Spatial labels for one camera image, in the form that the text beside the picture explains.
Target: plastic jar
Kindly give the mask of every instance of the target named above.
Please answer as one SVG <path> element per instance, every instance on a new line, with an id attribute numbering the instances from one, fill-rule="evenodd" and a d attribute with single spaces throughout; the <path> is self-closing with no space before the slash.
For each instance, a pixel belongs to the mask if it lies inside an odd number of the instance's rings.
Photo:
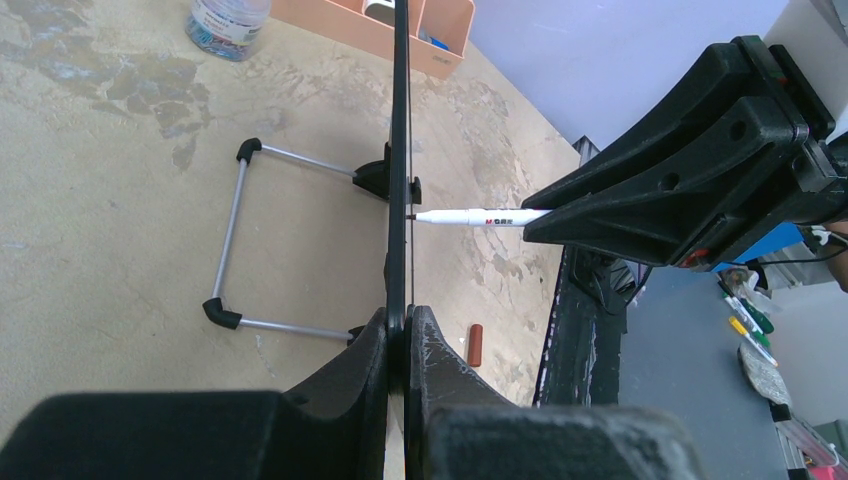
<path id="1" fill-rule="evenodd" d="M 240 62 L 271 12 L 271 0 L 191 0 L 186 33 L 201 49 Z"/>

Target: white wall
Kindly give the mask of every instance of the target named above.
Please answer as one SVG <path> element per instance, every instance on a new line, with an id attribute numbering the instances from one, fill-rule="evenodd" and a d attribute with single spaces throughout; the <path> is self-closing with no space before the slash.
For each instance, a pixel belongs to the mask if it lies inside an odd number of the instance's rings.
<path id="1" fill-rule="evenodd" d="M 769 335 L 798 412 L 813 425 L 848 419 L 848 295 L 834 283 L 778 290 Z"/>
<path id="2" fill-rule="evenodd" d="M 574 142 L 604 148 L 710 43 L 765 36 L 787 0 L 479 0 L 471 40 Z"/>

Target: metal stand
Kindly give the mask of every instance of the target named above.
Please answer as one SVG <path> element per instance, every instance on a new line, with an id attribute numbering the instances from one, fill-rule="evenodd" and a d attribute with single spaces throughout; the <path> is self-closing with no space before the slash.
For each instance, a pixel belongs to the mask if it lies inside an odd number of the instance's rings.
<path id="1" fill-rule="evenodd" d="M 203 310 L 206 316 L 212 323 L 225 328 L 235 330 L 239 326 L 260 328 L 265 330 L 278 330 L 282 332 L 299 333 L 301 335 L 311 335 L 313 337 L 332 338 L 335 340 L 343 340 L 351 342 L 354 339 L 354 332 L 358 332 L 362 327 L 357 327 L 350 332 L 340 332 L 336 330 L 327 330 L 324 328 L 302 327 L 299 325 L 290 325 L 287 323 L 270 322 L 266 320 L 258 320 L 247 318 L 241 313 L 224 310 L 223 302 L 221 301 L 221 291 L 224 283 L 224 273 L 227 270 L 227 262 L 230 257 L 230 247 L 233 243 L 233 233 L 236 228 L 236 218 L 239 213 L 239 204 L 241 203 L 241 194 L 244 190 L 244 180 L 247 178 L 247 167 L 250 166 L 250 161 L 253 158 L 254 152 L 265 151 L 278 156 L 297 160 L 299 162 L 321 167 L 336 173 L 347 175 L 351 178 L 356 178 L 356 173 L 347 170 L 343 167 L 333 165 L 331 163 L 322 162 L 306 158 L 295 153 L 287 152 L 279 148 L 262 145 L 258 138 L 246 140 L 239 149 L 236 155 L 236 160 L 239 162 L 239 175 L 236 182 L 236 191 L 233 195 L 233 206 L 230 209 L 230 222 L 227 225 L 227 233 L 224 237 L 224 247 L 221 251 L 221 262 L 218 264 L 218 273 L 215 276 L 215 286 L 212 288 L 212 297 L 203 303 Z"/>

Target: silver metal tube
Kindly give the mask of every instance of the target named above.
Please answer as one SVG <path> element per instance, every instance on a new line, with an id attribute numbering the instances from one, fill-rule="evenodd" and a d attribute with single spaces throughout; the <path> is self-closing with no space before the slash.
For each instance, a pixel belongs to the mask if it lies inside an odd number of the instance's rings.
<path id="1" fill-rule="evenodd" d="M 340 167 L 338 165 L 333 165 L 332 163 L 322 162 L 320 160 L 313 160 L 311 158 L 304 157 L 303 155 L 298 155 L 296 153 L 287 152 L 285 150 L 280 150 L 279 148 L 269 147 L 268 145 L 262 145 L 263 152 L 273 152 L 277 155 L 281 155 L 284 157 L 293 158 L 295 160 L 300 160 L 303 163 L 308 163 L 310 165 L 315 165 L 316 167 L 326 168 L 327 170 L 332 170 L 336 173 L 341 173 L 343 175 L 347 175 L 349 177 L 356 177 L 356 172 L 353 170 L 348 170 L 346 168 Z"/>
<path id="2" fill-rule="evenodd" d="M 230 209 L 230 224 L 227 225 L 227 235 L 224 237 L 224 248 L 221 251 L 221 263 L 218 264 L 218 275 L 215 276 L 215 287 L 212 289 L 212 298 L 221 296 L 221 285 L 224 283 L 224 272 L 227 270 L 227 260 L 230 258 L 230 246 L 233 243 L 233 231 L 236 228 L 238 206 L 241 203 L 241 191 L 244 187 L 244 178 L 246 175 L 247 160 L 239 160 L 239 179 L 236 183 L 236 193 L 233 195 L 233 207 Z"/>
<path id="3" fill-rule="evenodd" d="M 347 341 L 353 338 L 348 332 L 339 332 L 337 330 L 327 330 L 324 328 L 301 327 L 299 325 L 289 325 L 286 323 L 273 323 L 264 320 L 254 320 L 250 318 L 242 318 L 239 322 L 241 327 L 261 328 L 264 330 L 277 330 L 280 332 L 300 333 L 302 335 L 311 335 L 313 337 L 332 338 L 335 340 Z"/>

